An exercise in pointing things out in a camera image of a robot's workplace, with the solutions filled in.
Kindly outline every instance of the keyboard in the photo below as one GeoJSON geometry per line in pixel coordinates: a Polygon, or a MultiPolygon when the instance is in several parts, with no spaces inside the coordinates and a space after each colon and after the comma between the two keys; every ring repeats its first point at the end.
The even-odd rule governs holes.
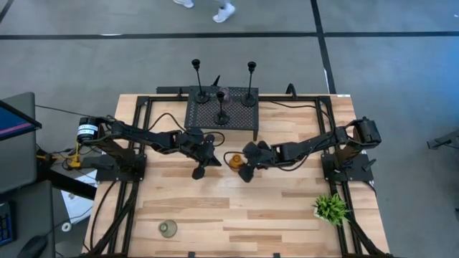
{"type": "Polygon", "coordinates": [[[0,247],[14,241],[13,203],[0,203],[0,247]]]}

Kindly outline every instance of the white paper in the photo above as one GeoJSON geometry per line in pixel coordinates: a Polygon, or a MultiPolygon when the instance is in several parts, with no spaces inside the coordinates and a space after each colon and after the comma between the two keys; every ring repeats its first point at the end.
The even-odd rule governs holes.
{"type": "MultiPolygon", "coordinates": [[[[97,172],[97,170],[94,170],[93,172],[88,173],[87,176],[81,175],[80,177],[77,177],[76,180],[82,181],[83,183],[88,183],[94,187],[98,187],[97,182],[93,179],[95,178],[97,172]]],[[[75,219],[70,219],[70,223],[76,224],[91,215],[93,210],[90,208],[93,207],[93,200],[88,200],[66,191],[61,191],[61,193],[62,197],[64,198],[65,208],[67,208],[69,218],[80,216],[75,219]]]]}

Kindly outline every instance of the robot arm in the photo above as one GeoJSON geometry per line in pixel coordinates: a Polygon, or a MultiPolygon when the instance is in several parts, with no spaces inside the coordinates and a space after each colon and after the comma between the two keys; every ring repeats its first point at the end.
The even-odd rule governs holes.
{"type": "Polygon", "coordinates": [[[93,146],[106,152],[116,160],[121,171],[138,169],[138,157],[134,150],[119,146],[114,140],[124,139],[152,147],[156,152],[167,155],[182,153],[197,161],[199,166],[193,172],[194,179],[204,176],[206,166],[221,166],[215,158],[213,135],[201,130],[182,132],[174,130],[165,133],[152,133],[147,130],[126,125],[122,121],[107,118],[81,118],[78,128],[78,143],[93,146]]]}
{"type": "Polygon", "coordinates": [[[240,168],[239,175],[245,182],[250,182],[255,168],[283,168],[292,166],[307,158],[311,153],[323,151],[335,145],[346,144],[346,147],[334,153],[336,169],[342,169],[364,149],[374,148],[381,143],[381,137],[373,120],[365,117],[354,120],[346,126],[334,128],[333,131],[310,138],[300,143],[281,143],[268,146],[260,141],[257,145],[248,143],[243,153],[247,163],[240,168]],[[346,129],[354,127],[354,137],[347,135],[346,129]]]}

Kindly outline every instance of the floor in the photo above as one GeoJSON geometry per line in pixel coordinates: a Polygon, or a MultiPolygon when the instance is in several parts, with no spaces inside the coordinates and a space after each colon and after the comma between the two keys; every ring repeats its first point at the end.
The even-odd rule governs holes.
{"type": "MultiPolygon", "coordinates": [[[[357,116],[376,120],[369,151],[391,252],[459,254],[458,153],[426,141],[459,128],[459,2],[455,0],[233,0],[215,24],[213,1],[187,10],[171,0],[0,0],[0,98],[91,115],[115,112],[121,93],[196,83],[245,86],[258,66],[261,92],[350,94],[357,116]]],[[[37,109],[38,144],[74,144],[78,116],[37,109]]],[[[56,221],[67,214],[55,196],[56,221]]],[[[58,232],[57,251],[80,251],[86,224],[58,232]]]]}

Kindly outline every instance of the potted plant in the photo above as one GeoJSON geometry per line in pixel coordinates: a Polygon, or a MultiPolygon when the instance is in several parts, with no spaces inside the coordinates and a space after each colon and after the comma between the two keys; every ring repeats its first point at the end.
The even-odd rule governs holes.
{"type": "Polygon", "coordinates": [[[347,221],[346,213],[350,212],[346,209],[346,202],[341,200],[337,193],[333,196],[319,196],[313,206],[314,216],[330,222],[333,226],[341,225],[343,220],[347,221]]]}

